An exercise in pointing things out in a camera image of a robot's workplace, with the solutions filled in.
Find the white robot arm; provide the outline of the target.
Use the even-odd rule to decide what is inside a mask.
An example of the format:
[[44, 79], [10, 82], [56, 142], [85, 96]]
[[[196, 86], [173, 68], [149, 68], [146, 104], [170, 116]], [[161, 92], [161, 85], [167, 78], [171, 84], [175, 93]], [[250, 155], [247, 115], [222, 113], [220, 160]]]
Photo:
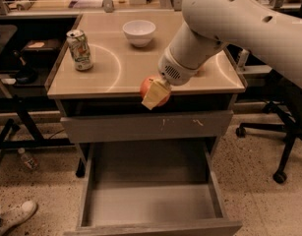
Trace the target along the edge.
[[158, 62], [159, 76], [141, 87], [142, 105], [164, 104], [229, 44], [248, 50], [302, 89], [302, 19], [256, 0], [183, 0], [183, 24]]

